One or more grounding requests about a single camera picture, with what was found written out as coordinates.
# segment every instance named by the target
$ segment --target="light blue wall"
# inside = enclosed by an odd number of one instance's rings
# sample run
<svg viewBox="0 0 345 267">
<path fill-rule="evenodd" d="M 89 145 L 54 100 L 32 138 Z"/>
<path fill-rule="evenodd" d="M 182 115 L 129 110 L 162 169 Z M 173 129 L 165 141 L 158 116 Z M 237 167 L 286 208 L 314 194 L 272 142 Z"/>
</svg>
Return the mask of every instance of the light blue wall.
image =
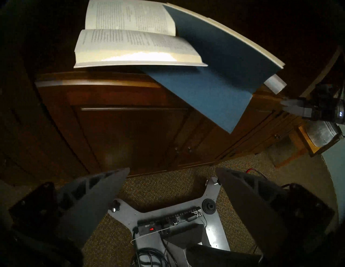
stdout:
<svg viewBox="0 0 345 267">
<path fill-rule="evenodd" d="M 340 125 L 345 133 L 345 126 Z M 338 202 L 339 222 L 345 219 L 345 140 L 340 140 L 322 153 L 331 174 Z"/>
</svg>

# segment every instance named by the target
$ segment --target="cabinet door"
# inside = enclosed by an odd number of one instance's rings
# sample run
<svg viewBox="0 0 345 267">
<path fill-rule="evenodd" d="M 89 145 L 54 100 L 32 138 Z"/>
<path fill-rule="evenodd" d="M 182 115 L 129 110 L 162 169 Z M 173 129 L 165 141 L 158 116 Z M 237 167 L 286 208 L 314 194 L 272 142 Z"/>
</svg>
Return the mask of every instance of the cabinet door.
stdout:
<svg viewBox="0 0 345 267">
<path fill-rule="evenodd" d="M 164 154 L 190 106 L 147 75 L 46 74 L 36 86 L 52 119 L 90 173 L 166 170 Z"/>
<path fill-rule="evenodd" d="M 166 170 L 159 163 L 188 109 L 111 108 L 75 107 L 101 169 L 130 167 L 131 175 Z"/>
<path fill-rule="evenodd" d="M 271 116 L 275 105 L 276 102 L 272 99 L 254 97 L 231 134 L 201 115 L 195 119 L 193 125 L 196 126 L 193 131 L 189 131 L 186 141 L 181 145 L 176 144 L 175 150 L 178 154 L 172 164 L 173 168 L 213 163 L 223 155 L 226 156 L 229 153 L 226 152 L 227 149 L 241 142 Z"/>
</svg>

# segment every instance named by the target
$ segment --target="gray metal frame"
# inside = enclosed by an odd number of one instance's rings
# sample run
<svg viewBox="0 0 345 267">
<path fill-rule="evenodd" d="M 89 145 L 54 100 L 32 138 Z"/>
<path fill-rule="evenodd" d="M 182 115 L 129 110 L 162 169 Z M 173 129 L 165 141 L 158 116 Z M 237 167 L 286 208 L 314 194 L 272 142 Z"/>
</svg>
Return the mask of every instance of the gray metal frame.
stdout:
<svg viewBox="0 0 345 267">
<path fill-rule="evenodd" d="M 204 195 L 201 198 L 194 199 L 191 201 L 187 201 L 178 205 L 174 205 L 167 208 L 162 208 L 158 210 L 154 210 L 151 212 L 141 213 L 135 209 L 133 209 L 131 206 L 129 206 L 126 202 L 124 202 L 121 199 L 116 199 L 120 204 L 120 210 L 116 212 L 112 212 L 111 210 L 108 210 L 108 213 L 111 217 L 121 222 L 124 226 L 126 226 L 133 235 L 133 229 L 137 227 L 138 220 L 149 220 L 149 219 L 155 219 L 160 218 L 164 216 L 168 216 L 174 213 L 178 213 L 179 211 L 183 211 L 192 207 L 201 207 L 201 204 L 204 199 L 210 198 L 214 201 L 217 200 L 217 196 L 220 190 L 220 185 L 217 184 L 217 178 L 212 177 L 208 180 L 206 190 L 204 192 Z M 207 227 L 206 227 L 206 233 L 210 242 L 211 247 L 227 250 L 230 251 L 228 241 L 226 239 L 223 226 L 220 222 L 220 218 L 218 215 L 218 212 L 216 211 L 212 215 L 205 214 L 203 212 L 204 217 L 207 220 Z M 182 222 L 177 224 L 176 226 L 173 226 L 171 228 L 171 233 L 181 230 L 185 227 L 191 226 L 193 224 L 206 224 L 205 219 L 201 216 L 198 217 L 196 220 L 192 222 Z M 155 232 L 153 234 L 140 237 L 136 240 L 138 249 L 141 248 L 155 248 L 162 253 L 164 253 L 165 248 L 162 244 L 162 241 L 160 240 L 160 235 L 158 232 Z"/>
</svg>

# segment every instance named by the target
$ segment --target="open book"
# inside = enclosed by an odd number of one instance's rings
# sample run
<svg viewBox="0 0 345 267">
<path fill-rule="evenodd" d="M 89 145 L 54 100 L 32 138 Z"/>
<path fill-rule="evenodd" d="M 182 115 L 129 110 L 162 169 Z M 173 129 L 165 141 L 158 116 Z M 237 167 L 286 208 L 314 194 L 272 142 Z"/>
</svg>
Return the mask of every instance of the open book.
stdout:
<svg viewBox="0 0 345 267">
<path fill-rule="evenodd" d="M 75 48 L 75 68 L 105 65 L 207 66 L 162 3 L 90 0 Z"/>
</svg>

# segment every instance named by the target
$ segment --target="black cable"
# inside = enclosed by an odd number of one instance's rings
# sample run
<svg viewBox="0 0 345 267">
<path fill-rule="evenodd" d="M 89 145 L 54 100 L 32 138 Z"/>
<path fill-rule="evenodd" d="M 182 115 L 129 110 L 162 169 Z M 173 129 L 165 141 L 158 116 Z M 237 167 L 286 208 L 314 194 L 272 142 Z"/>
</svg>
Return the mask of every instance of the black cable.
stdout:
<svg viewBox="0 0 345 267">
<path fill-rule="evenodd" d="M 257 247 L 258 247 L 258 245 L 255 246 L 254 251 L 253 251 L 252 254 L 255 254 Z"/>
<path fill-rule="evenodd" d="M 178 267 L 177 262 L 176 262 L 176 260 L 175 260 L 174 256 L 171 254 L 171 252 L 170 252 L 169 248 L 168 248 L 168 247 L 167 247 L 167 245 L 164 243 L 164 240 L 163 240 L 163 238 L 162 238 L 162 234 L 161 234 L 160 232 L 159 232 L 159 236 L 160 236 L 160 240 L 162 241 L 162 243 L 163 243 L 163 245 L 164 245 L 165 249 L 166 249 L 166 250 L 167 250 L 167 252 L 170 254 L 170 256 L 171 256 L 172 260 L 174 261 L 174 263 L 175 263 L 176 267 Z"/>
<path fill-rule="evenodd" d="M 205 229 L 206 229 L 206 224 L 204 223 L 204 221 L 203 221 L 203 220 L 201 220 L 201 216 L 203 216 L 203 214 L 202 214 L 202 213 L 200 213 L 200 212 L 198 212 L 198 215 L 199 215 L 199 217 L 200 217 L 200 221 L 203 223 L 203 225 L 205 226 Z"/>
<path fill-rule="evenodd" d="M 267 177 L 264 176 L 264 175 L 263 175 L 261 172 L 259 172 L 258 170 L 254 169 L 254 168 L 250 168 L 250 169 L 246 170 L 246 173 L 249 173 L 250 171 L 256 171 L 257 173 L 261 174 L 266 180 L 268 180 Z"/>
<path fill-rule="evenodd" d="M 133 231 L 133 239 L 134 239 L 136 233 L 137 232 L 134 230 Z M 170 267 L 168 261 L 166 260 L 164 254 L 162 254 L 162 252 L 160 252 L 160 251 L 158 251 L 158 250 L 156 250 L 154 248 L 141 248 L 141 249 L 138 249 L 136 241 L 134 241 L 133 245 L 134 245 L 134 249 L 136 250 L 136 253 L 132 257 L 132 260 L 131 260 L 131 265 L 132 266 L 141 267 L 142 265 L 150 265 L 151 267 L 153 267 L 153 266 Z M 145 262 L 145 261 L 140 260 L 141 256 L 149 257 L 150 261 L 149 262 Z M 152 260 L 152 257 L 155 257 L 156 259 L 158 259 L 159 263 L 154 262 Z"/>
<path fill-rule="evenodd" d="M 204 216 L 204 215 L 203 215 L 203 217 L 204 217 L 205 222 L 206 222 L 206 225 L 205 225 L 205 229 L 206 229 L 206 227 L 207 227 L 207 220 L 206 220 L 206 218 L 205 218 L 205 216 Z"/>
</svg>

